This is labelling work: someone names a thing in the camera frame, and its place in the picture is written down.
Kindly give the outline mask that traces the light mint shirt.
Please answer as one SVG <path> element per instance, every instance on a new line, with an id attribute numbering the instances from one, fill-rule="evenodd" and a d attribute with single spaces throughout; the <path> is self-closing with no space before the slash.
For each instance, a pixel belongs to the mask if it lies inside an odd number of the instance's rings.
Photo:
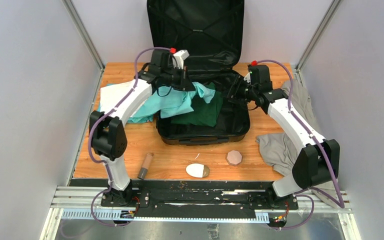
<path id="1" fill-rule="evenodd" d="M 153 93 L 137 111 L 138 114 L 156 114 L 159 113 L 162 119 L 170 118 L 176 115 L 192 112 L 192 98 L 197 93 L 195 91 L 179 91 L 162 86 L 157 92 Z"/>

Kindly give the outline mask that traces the dark green shirt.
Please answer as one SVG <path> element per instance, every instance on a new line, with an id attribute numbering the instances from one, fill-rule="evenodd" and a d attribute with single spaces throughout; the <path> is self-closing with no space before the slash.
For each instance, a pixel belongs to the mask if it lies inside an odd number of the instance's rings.
<path id="1" fill-rule="evenodd" d="M 193 111 L 172 116 L 171 124 L 214 127 L 224 102 L 222 93 L 216 90 L 214 82 L 207 85 L 202 85 L 199 82 L 193 84 L 197 90 L 190 104 Z"/>

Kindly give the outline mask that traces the white shirt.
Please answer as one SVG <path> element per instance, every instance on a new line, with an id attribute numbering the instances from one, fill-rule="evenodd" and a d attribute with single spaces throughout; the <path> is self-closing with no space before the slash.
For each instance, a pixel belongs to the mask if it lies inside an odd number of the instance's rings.
<path id="1" fill-rule="evenodd" d="M 133 88 L 135 81 L 111 84 L 100 89 L 100 111 L 109 112 Z M 111 117 L 123 116 L 127 110 L 133 116 L 152 94 L 152 87 L 145 81 L 139 80 L 133 92 L 120 104 Z"/>

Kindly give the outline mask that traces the teal shirt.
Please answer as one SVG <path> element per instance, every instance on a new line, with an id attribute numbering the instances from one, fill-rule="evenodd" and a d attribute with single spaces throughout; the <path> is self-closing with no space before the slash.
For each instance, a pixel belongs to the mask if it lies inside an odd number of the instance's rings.
<path id="1" fill-rule="evenodd" d="M 146 113 L 145 115 L 143 115 L 142 113 L 141 114 L 138 114 L 137 112 L 131 116 L 129 119 L 128 119 L 128 123 L 129 124 L 143 124 L 143 123 L 151 123 L 153 122 L 153 119 L 154 119 L 154 114 L 152 113 Z"/>

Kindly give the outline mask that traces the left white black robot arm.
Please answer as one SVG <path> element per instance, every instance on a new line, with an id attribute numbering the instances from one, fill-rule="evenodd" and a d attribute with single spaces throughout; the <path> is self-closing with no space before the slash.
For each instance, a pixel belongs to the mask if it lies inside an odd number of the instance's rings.
<path id="1" fill-rule="evenodd" d="M 122 207 L 133 201 L 132 181 L 124 161 L 128 143 L 125 125 L 160 87 L 195 90 L 184 64 L 188 57 L 187 50 L 153 48 L 150 62 L 136 71 L 121 100 L 108 110 L 93 111 L 89 116 L 88 153 L 92 161 L 103 164 L 107 172 L 108 188 L 103 194 L 113 197 Z"/>

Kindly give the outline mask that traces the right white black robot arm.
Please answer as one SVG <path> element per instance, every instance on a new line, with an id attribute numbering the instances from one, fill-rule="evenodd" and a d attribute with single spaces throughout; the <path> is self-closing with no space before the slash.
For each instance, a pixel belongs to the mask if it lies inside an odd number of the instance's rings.
<path id="1" fill-rule="evenodd" d="M 298 151 L 291 173 L 274 181 L 265 195 L 266 204 L 278 209 L 286 196 L 332 181 L 338 186 L 340 146 L 318 133 L 292 104 L 292 93 L 274 88 L 266 61 L 253 61 L 248 74 L 236 78 L 227 99 L 233 102 L 254 102 L 274 119 Z"/>

